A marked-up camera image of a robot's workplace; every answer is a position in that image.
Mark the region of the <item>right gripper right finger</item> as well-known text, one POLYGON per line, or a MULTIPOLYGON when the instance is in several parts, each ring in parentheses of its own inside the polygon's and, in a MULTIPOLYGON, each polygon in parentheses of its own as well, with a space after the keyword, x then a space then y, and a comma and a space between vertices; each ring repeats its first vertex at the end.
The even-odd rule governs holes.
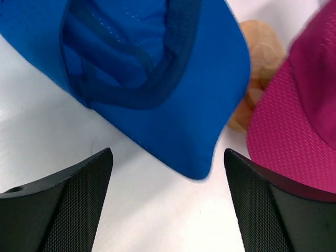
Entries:
POLYGON ((226 149, 224 166, 245 251, 335 251, 335 194, 226 149))

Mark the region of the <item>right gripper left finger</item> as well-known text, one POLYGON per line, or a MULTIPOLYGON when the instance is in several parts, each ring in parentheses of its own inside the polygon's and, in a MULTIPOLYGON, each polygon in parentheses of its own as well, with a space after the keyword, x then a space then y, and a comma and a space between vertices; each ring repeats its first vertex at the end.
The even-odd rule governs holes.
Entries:
POLYGON ((106 148, 1 193, 1 251, 91 251, 112 166, 106 148))

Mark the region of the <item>blue cap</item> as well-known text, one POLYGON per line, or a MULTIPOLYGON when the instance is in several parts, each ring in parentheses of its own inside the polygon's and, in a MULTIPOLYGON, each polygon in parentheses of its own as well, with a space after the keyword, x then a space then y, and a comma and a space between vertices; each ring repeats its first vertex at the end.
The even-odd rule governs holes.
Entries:
POLYGON ((1 1, 1 35, 81 104, 194 180, 208 176, 250 76, 226 1, 1 1))

